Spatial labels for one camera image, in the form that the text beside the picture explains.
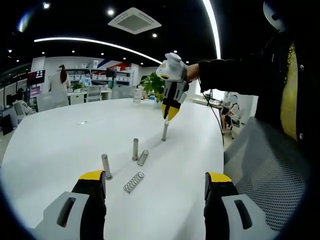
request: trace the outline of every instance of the black sleeve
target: black sleeve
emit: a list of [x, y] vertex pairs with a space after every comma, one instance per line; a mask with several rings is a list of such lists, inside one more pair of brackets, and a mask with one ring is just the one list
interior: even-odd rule
[[264, 91], [266, 83], [264, 75], [268, 64], [263, 51], [239, 60], [215, 59], [201, 61], [198, 64], [201, 92], [218, 89], [242, 95], [260, 96]]

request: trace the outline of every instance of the black ceiling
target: black ceiling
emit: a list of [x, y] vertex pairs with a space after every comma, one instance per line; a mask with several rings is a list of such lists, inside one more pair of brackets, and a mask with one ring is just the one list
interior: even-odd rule
[[[51, 0], [43, 9], [42, 1], [10, 1], [7, 15], [1, 15], [0, 71], [3, 72], [32, 58], [42, 56], [87, 56], [140, 62], [144, 66], [157, 63], [127, 51], [95, 43], [47, 41], [48, 37], [79, 37], [113, 43], [162, 61], [165, 53], [177, 50], [185, 61], [214, 59], [216, 50], [209, 17], [202, 0]], [[262, 11], [262, 0], [211, 0], [218, 25], [222, 58], [237, 58], [256, 52], [273, 34]], [[111, 27], [113, 17], [135, 7], [157, 20], [162, 26], [134, 35]], [[17, 31], [20, 18], [32, 12], [24, 32]]]

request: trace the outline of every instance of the hand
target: hand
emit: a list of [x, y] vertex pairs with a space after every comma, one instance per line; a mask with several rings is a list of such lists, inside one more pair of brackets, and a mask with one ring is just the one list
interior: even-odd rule
[[198, 63], [186, 67], [186, 81], [188, 83], [198, 79], [199, 75], [200, 75], [200, 72], [199, 72]]

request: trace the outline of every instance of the metal cylinder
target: metal cylinder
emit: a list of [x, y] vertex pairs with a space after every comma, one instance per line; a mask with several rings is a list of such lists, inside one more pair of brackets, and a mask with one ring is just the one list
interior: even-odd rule
[[110, 171], [110, 165], [109, 165], [107, 154], [102, 154], [101, 160], [102, 160], [103, 170], [105, 171], [105, 178], [107, 180], [111, 180], [112, 175], [111, 175], [111, 171]]
[[168, 125], [164, 125], [163, 134], [162, 134], [162, 138], [161, 138], [162, 142], [167, 140], [167, 129], [168, 129]]
[[134, 138], [133, 139], [133, 155], [132, 155], [133, 161], [138, 161], [138, 144], [139, 144], [139, 139]]
[[165, 118], [165, 121], [164, 121], [163, 134], [162, 134], [162, 138], [161, 138], [162, 142], [167, 140], [167, 129], [168, 129], [168, 126], [169, 126], [169, 120], [168, 120], [168, 116], [167, 116]]

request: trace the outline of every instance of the led strip light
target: led strip light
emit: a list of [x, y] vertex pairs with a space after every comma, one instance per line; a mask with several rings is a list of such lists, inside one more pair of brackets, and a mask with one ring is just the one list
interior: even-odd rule
[[212, 28], [213, 37], [214, 37], [216, 58], [221, 59], [220, 40], [219, 40], [218, 26], [217, 26], [214, 10], [211, 6], [210, 0], [202, 0], [202, 2], [204, 4], [206, 13], [208, 14], [210, 19], [211, 28]]
[[119, 46], [119, 45], [116, 45], [116, 44], [105, 42], [105, 41], [97, 41], [97, 40], [86, 39], [86, 38], [78, 38], [78, 37], [48, 37], [48, 38], [36, 39], [36, 40], [34, 40], [34, 42], [38, 43], [38, 42], [56, 41], [56, 40], [81, 41], [81, 42], [89, 42], [89, 43], [94, 43], [94, 44], [107, 45], [107, 46], [110, 46], [110, 47], [122, 49], [122, 50], [125, 50], [125, 51], [128, 51], [128, 52], [140, 55], [140, 56], [142, 56], [142, 57], [144, 57], [146, 59], [149, 59], [149, 60], [152, 60], [152, 61], [156, 62], [157, 64], [161, 64], [162, 63], [161, 61], [159, 61], [157, 59], [154, 59], [154, 58], [152, 58], [152, 57], [150, 57], [148, 55], [145, 55], [145, 54], [143, 54], [141, 52], [126, 48], [124, 46]]

